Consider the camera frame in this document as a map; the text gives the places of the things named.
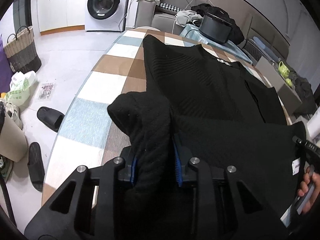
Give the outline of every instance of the washing machine door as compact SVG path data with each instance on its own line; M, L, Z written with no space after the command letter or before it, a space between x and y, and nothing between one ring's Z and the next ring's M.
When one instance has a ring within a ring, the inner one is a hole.
M97 20L111 17L118 9L120 0L88 0L88 11Z

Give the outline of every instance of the metal bolt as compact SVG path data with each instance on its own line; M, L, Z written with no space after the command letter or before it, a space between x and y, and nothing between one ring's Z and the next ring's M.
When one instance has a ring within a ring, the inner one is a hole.
M121 157L116 157L116 158L113 159L113 162L114 162L115 164L119 164L119 163L122 162L122 158L121 158Z
M234 172L236 172L236 167L235 166L233 166L233 165L230 165L230 166L228 166L228 168L227 168L227 171L229 171L230 173L234 173Z
M198 164L198 163L200 162L200 159L197 158L197 157L192 157L192 158L190 159L190 162L191 162L192 164Z
M78 172L84 172L85 169L86 169L86 167L84 165L80 165L80 166L77 167L77 171Z

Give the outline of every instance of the black slipper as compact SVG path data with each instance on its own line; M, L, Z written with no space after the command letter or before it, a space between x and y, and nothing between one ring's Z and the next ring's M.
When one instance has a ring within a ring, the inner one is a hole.
M44 168L40 145L37 142L31 143L29 147L28 170L33 187L36 190L42 192L44 182Z
M64 114L55 109L41 106L37 112L37 117L51 130L58 132L64 118Z

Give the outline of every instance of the black clothing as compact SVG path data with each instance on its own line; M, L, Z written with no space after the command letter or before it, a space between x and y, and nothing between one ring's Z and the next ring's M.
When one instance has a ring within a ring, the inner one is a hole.
M179 199L169 194L179 191L172 184L170 139L179 131L182 145L194 156L219 168L234 165L249 177L280 218L298 185L300 174L292 175L292 161L300 152L292 137L306 138L303 123L287 126L274 88L265 87L239 62L217 60L201 45L165 45L151 35L143 48L147 91L119 95L108 106L138 158L139 178L125 195L127 209L145 217L161 206L162 215L152 226L168 222L165 207ZM188 216L188 208L179 209L180 214Z
M211 6L207 3L202 3L196 6L191 7L192 11L195 11L197 14L200 14L202 17L205 15L205 13L213 14L217 17L219 17L222 20L225 20L226 22L230 23L232 25L232 31L229 36L229 40L231 40L234 44L238 45L244 40L244 36L242 34L242 31L240 28L236 25L236 22L234 19L230 18L228 13L224 11L223 9L215 6Z
M302 101L294 113L295 114L314 114L316 112L316 101L313 97L311 85L306 78L300 77L294 70L289 73L289 79L294 84L294 89Z

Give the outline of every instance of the purple bag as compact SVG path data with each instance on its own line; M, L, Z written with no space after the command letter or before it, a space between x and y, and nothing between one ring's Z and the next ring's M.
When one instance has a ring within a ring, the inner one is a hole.
M9 84L11 82L11 77L13 72L10 68L7 56L3 50L2 35L0 36L0 93L9 92Z

